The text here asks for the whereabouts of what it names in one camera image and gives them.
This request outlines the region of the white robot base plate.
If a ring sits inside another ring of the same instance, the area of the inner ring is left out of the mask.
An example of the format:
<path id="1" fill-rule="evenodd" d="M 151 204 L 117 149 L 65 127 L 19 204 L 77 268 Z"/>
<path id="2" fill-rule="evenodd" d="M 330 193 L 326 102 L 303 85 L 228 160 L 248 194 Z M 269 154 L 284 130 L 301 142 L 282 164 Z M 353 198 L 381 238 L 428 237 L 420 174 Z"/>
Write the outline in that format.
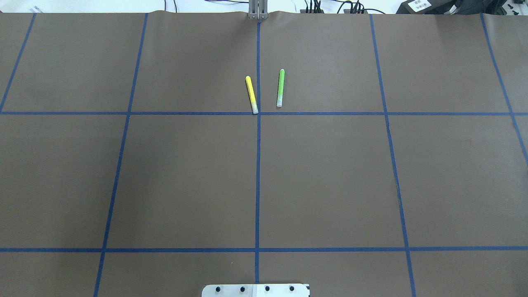
<path id="1" fill-rule="evenodd" d="M 211 284 L 203 288 L 202 297 L 309 297 L 308 284 Z"/>

